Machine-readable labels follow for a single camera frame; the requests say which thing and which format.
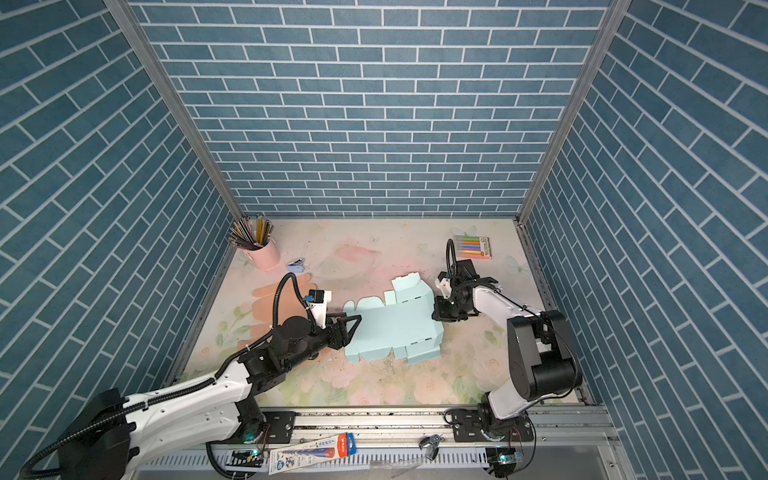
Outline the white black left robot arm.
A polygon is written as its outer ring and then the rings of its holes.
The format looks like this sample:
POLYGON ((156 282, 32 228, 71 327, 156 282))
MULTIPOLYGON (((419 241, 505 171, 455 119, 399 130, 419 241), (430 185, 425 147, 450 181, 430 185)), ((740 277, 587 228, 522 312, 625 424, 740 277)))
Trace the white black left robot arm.
POLYGON ((319 328, 293 316, 212 374, 129 397, 116 390, 98 395, 68 429, 91 430, 58 450, 61 477, 121 479, 156 458, 204 443, 260 445, 267 421, 257 395, 324 349, 346 347, 361 321, 341 313, 319 328))

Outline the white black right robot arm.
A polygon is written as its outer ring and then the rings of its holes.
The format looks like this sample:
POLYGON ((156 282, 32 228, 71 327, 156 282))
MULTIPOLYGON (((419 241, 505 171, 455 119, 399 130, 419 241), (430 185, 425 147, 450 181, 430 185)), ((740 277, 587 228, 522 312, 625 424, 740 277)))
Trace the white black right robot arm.
POLYGON ((509 379, 478 404, 486 436, 508 435, 529 408, 564 398, 581 385, 582 369, 562 313, 522 304, 504 295, 490 277, 442 272, 436 287, 434 320, 452 323, 483 314, 505 328, 509 379))

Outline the light teal paper box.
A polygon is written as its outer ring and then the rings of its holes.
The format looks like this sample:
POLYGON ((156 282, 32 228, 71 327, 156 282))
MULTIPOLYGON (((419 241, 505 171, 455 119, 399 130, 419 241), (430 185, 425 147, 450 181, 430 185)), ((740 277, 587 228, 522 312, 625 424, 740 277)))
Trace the light teal paper box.
POLYGON ((383 298, 349 301, 343 311, 361 323, 344 348, 348 361, 375 361, 393 354, 409 365, 441 355, 444 327, 432 319, 434 293, 417 272, 392 280, 383 298))

